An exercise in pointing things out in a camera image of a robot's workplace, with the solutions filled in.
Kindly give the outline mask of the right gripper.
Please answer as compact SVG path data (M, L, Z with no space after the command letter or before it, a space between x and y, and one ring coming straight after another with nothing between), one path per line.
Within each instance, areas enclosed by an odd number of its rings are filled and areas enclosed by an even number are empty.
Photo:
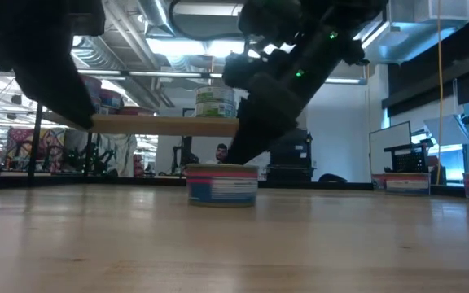
M224 159L229 164L246 164L286 133L295 129L296 119L316 89L301 77L278 81L266 73L257 73L248 84L250 98L242 98L238 109L239 126ZM288 120L272 123L254 118L254 103Z

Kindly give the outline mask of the green tuna can plain lid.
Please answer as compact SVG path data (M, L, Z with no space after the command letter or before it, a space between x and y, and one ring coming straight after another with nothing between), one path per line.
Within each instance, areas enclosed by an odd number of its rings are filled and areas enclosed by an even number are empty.
M204 102L195 105L197 117L235 118L236 108L232 103Z
M233 89L219 85L201 86L195 90L197 103L233 103L235 92Z

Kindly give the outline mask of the black-framed wooden shelf riser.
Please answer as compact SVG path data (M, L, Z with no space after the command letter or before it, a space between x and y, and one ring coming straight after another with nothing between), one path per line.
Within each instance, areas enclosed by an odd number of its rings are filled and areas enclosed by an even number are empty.
M236 118L95 114L91 117L92 127L86 128L53 111L43 112L42 119L89 133L129 136L231 138L234 137L239 126L239 121Z

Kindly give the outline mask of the black equipment cabinet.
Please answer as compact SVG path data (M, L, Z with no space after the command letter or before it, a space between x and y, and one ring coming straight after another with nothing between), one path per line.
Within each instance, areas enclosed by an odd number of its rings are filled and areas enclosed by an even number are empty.
M312 136L306 129L293 129L270 147L267 181L311 181Z

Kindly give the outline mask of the colourful patterned fabric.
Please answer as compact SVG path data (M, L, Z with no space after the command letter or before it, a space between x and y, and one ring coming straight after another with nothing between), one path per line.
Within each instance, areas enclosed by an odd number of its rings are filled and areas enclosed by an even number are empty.
M65 129L41 128L36 158L36 172L55 173L60 170L64 155ZM32 154L33 129L9 128L4 165L14 171L28 171Z

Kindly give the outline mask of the ceiling light tube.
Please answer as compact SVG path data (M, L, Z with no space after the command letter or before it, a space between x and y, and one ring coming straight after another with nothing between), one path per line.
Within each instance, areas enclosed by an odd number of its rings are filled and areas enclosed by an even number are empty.
M193 78L200 79L203 77L200 72L157 72L157 71L129 71L130 76L134 77L164 77L164 78Z
M341 85L365 85L367 83L367 79L329 77L326 79L325 83Z
M77 69L80 74L89 76L111 76L122 77L125 75L122 71L118 70L105 70L105 69Z

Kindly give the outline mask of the black background robot arms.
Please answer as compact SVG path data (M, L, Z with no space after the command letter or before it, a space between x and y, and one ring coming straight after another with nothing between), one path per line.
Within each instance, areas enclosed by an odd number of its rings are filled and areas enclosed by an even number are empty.
M199 157L191 152L192 136L182 136L181 144L173 147L172 174L182 175L182 169L187 164L198 164Z
M109 162L115 156L113 150L107 150L101 155L98 150L94 148L89 158L89 163L86 163L85 150L78 151L77 149L68 152L65 157L65 162L73 167L78 172L84 172L88 167L88 171L95 176L117 177L118 172L115 168L109 168Z

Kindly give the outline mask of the white hanging cloth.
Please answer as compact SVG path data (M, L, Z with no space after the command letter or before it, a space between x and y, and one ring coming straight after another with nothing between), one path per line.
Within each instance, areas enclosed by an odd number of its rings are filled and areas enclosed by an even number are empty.
M109 168L115 168L118 177L134 176L134 152L137 148L137 139L133 134L101 134L86 133L79 130L67 130L64 141L64 155L61 170L69 173L83 173L76 171L65 162L68 152L74 149L87 152L96 148L101 155L107 150L113 150L115 156L109 162Z

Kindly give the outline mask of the black rounded object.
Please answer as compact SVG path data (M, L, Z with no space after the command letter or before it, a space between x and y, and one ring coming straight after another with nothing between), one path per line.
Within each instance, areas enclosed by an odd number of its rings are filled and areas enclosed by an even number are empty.
M318 179L318 182L344 184L344 183L347 183L348 180L335 174L325 173L320 176L320 178Z

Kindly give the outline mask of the white board panel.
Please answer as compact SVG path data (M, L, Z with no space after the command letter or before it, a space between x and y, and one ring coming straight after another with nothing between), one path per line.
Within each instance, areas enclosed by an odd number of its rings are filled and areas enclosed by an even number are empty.
M411 143L410 122L369 133L370 141L370 173L372 175L384 173L384 168L392 168L391 152L384 150Z

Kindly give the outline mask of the black perforated crate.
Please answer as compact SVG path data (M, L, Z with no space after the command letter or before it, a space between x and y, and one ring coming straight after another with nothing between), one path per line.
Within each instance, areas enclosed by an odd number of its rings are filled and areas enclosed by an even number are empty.
M387 173L428 173L426 145L423 143L406 144L384 148L392 160L391 167L385 167Z

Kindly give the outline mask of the white angled panel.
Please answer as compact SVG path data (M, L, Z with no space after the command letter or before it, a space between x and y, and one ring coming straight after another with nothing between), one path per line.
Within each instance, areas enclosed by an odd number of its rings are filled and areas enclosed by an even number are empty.
M469 144L469 133L459 115L447 115L423 121L426 129L439 145Z

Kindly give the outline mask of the white ceiling air unit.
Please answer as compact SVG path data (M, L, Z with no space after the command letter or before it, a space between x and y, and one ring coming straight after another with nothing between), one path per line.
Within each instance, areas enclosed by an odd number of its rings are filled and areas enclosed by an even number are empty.
M469 0L389 0L380 26L363 42L373 63L414 59L469 23Z

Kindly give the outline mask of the black aluminium table frame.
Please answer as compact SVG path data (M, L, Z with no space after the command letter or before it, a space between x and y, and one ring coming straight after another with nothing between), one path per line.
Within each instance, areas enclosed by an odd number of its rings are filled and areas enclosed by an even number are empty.
M0 176L0 189L39 186L61 186L77 184L131 185L131 186L176 186L184 187L185 179L175 178L136 178L136 177L77 177L77 176ZM259 181L262 189L297 190L373 190L371 183L321 183L311 181Z

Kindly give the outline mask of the small silver ventilation duct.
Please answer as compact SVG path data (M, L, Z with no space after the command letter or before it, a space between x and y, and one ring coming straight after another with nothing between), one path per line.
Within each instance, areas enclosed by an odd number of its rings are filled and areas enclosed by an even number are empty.
M169 23L168 4L165 0L137 0L137 3L144 19L146 37L175 36Z

